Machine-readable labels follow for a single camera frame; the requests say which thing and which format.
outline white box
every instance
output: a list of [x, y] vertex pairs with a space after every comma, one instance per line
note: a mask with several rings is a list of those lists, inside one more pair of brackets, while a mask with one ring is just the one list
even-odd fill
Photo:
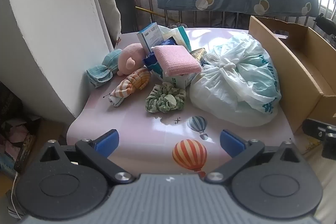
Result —
[[154, 71], [151, 70], [151, 73], [154, 74], [157, 78], [159, 78], [162, 82], [169, 82], [174, 85], [174, 87], [185, 90], [188, 85], [190, 85], [191, 81], [197, 75], [197, 73], [189, 73], [185, 75], [175, 75], [175, 76], [161, 76]]
[[156, 22], [153, 22], [138, 32], [137, 36], [147, 56], [152, 52], [152, 47], [160, 45], [164, 41]]

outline pink table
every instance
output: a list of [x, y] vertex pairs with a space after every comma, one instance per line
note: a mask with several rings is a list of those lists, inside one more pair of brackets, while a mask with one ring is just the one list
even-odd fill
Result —
[[[192, 50], [204, 47], [207, 51], [214, 45], [222, 44], [236, 32], [241, 30], [187, 29]], [[122, 49], [131, 43], [138, 43], [136, 33], [123, 34], [116, 48]], [[83, 138], [96, 139], [107, 131], [116, 129], [119, 132], [119, 146], [109, 159], [134, 175], [207, 173], [215, 169], [230, 160], [230, 156], [221, 148], [219, 142], [223, 129], [230, 130], [246, 140], [262, 140], [266, 145], [280, 145], [284, 140], [293, 139], [281, 109], [270, 123], [255, 128], [244, 128], [193, 107], [188, 92], [183, 110], [149, 113], [145, 110], [144, 101], [154, 84], [159, 84], [159, 80], [154, 77], [145, 89], [132, 94], [115, 108], [103, 95], [110, 93], [122, 79], [123, 77], [113, 76], [108, 84], [91, 93], [82, 113], [68, 130], [67, 142], [72, 145]], [[201, 116], [207, 120], [207, 140], [201, 139], [199, 132], [188, 127], [187, 120], [192, 116]]]

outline pink fabric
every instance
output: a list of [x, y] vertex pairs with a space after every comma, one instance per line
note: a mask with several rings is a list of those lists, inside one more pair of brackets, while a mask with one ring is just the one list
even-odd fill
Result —
[[202, 68], [183, 46], [161, 45], [153, 48], [154, 55], [166, 76], [200, 73]]
[[23, 126], [23, 125], [14, 126], [10, 129], [9, 140], [12, 143], [23, 142], [28, 133], [29, 133], [29, 131], [27, 130], [27, 128], [25, 126]]

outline hot air balloon sticker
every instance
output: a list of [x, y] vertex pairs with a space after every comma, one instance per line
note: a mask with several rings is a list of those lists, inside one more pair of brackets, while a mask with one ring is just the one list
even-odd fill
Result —
[[173, 159], [178, 165], [197, 172], [201, 178], [205, 172], [201, 169], [207, 161], [207, 150], [196, 140], [182, 140], [173, 148]]
[[187, 125], [191, 130], [199, 132], [199, 136], [201, 137], [202, 140], [208, 139], [208, 134], [204, 133], [208, 125], [208, 121], [204, 117], [202, 116], [190, 117], [187, 121]]

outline blue gripper pad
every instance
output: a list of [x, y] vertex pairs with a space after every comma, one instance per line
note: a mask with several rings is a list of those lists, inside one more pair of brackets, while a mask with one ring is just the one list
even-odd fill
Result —
[[119, 133], [115, 129], [111, 129], [98, 139], [95, 139], [93, 143], [94, 149], [107, 158], [119, 145]]
[[246, 149], [246, 144], [238, 136], [223, 130], [220, 134], [220, 146], [231, 158], [237, 156]]

